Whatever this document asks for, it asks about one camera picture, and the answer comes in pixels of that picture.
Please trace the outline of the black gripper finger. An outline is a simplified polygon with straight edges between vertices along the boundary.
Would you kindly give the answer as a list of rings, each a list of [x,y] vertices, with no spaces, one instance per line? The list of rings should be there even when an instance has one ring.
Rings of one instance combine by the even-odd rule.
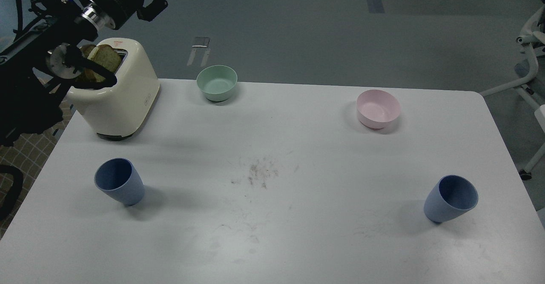
[[[166,0],[152,0],[147,6],[137,9],[138,19],[151,22],[169,6]]]

